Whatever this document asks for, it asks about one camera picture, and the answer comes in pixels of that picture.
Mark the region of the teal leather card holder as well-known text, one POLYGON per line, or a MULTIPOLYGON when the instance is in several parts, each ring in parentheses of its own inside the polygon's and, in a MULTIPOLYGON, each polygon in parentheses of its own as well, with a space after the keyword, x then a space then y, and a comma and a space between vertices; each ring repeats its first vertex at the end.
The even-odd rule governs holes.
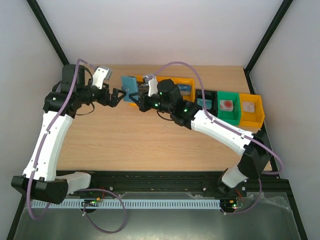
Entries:
POLYGON ((136 77, 121 76, 121 90, 125 92, 125 97, 123 100, 128 103, 134 103, 130 99, 129 95, 139 91, 136 77))

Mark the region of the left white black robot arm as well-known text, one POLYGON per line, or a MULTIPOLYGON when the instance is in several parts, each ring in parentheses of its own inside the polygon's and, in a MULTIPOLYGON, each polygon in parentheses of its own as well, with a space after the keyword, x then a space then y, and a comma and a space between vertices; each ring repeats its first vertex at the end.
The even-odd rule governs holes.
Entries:
POLYGON ((60 204, 68 194, 89 187, 91 174, 83 171, 57 176, 57 163, 66 133, 77 110, 98 103, 116 107, 125 92, 109 89, 105 82, 112 74, 107 67, 96 67, 89 80, 84 65, 67 64, 62 79, 45 97, 40 134, 22 175, 13 176, 11 186, 33 200, 60 204))

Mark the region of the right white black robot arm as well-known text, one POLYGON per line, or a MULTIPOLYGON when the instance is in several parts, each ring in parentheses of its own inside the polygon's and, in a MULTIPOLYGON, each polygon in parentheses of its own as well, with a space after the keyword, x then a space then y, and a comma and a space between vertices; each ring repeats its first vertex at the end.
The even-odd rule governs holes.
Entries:
POLYGON ((171 120, 181 127, 203 133, 223 143, 241 158, 219 177, 216 189, 224 196, 235 192, 246 180, 257 180, 271 159, 265 146, 266 134, 237 128, 205 111, 200 105, 184 100, 179 87, 171 79, 160 82, 150 80, 149 89, 129 93, 129 98, 146 112, 154 109, 168 113, 171 120))

